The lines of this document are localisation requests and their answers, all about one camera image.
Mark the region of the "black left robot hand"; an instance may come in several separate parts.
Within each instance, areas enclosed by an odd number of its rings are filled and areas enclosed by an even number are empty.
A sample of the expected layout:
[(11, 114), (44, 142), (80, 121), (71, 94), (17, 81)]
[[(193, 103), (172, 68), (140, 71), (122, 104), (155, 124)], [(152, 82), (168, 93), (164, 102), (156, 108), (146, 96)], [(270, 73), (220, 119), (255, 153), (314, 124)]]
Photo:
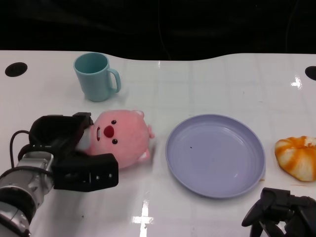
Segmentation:
[(92, 192), (118, 185), (119, 167), (114, 155), (90, 155), (77, 147), (92, 126), (90, 113), (42, 116), (33, 123), (29, 141), (33, 151), (53, 155), (55, 189)]

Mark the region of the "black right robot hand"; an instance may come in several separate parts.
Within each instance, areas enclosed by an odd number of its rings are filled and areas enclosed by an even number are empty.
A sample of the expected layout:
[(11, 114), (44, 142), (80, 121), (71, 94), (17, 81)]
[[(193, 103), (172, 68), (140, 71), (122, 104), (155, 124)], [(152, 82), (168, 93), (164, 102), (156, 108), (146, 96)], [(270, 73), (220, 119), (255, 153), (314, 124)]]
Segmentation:
[(262, 232), (269, 237), (314, 237), (316, 201), (287, 190), (263, 188), (241, 225), (251, 227), (251, 237), (259, 237)]

